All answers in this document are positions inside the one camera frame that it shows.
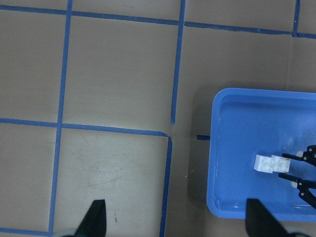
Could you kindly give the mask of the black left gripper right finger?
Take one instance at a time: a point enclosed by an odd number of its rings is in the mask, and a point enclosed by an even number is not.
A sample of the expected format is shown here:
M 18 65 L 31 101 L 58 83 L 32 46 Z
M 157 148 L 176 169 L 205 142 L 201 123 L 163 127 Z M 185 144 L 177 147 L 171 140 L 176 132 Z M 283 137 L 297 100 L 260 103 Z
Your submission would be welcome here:
M 249 237 L 293 237 L 258 200 L 246 201 L 245 229 Z

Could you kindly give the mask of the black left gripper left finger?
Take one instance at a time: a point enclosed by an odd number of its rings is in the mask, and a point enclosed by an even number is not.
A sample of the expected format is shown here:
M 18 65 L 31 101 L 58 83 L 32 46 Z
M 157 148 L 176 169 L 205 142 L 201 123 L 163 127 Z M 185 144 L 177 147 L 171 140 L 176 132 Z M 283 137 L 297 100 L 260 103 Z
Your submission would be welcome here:
M 75 231 L 75 237 L 105 237 L 107 231 L 104 199 L 94 200 Z

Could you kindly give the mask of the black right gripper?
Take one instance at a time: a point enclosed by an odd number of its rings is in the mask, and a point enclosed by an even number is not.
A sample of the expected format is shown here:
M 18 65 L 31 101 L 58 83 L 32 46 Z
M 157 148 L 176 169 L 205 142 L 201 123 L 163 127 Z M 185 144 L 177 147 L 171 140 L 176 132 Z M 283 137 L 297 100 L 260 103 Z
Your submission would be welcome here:
M 283 158 L 293 159 L 306 162 L 310 165 L 316 166 L 316 146 L 307 146 L 305 152 L 298 152 L 296 155 L 283 153 Z M 310 189 L 316 189 L 316 182 L 312 180 L 303 180 L 296 176 L 292 176 L 286 173 L 279 173 L 278 177 L 290 181 L 291 183 L 298 184 L 299 197 L 309 205 L 316 204 L 316 197 L 312 194 Z

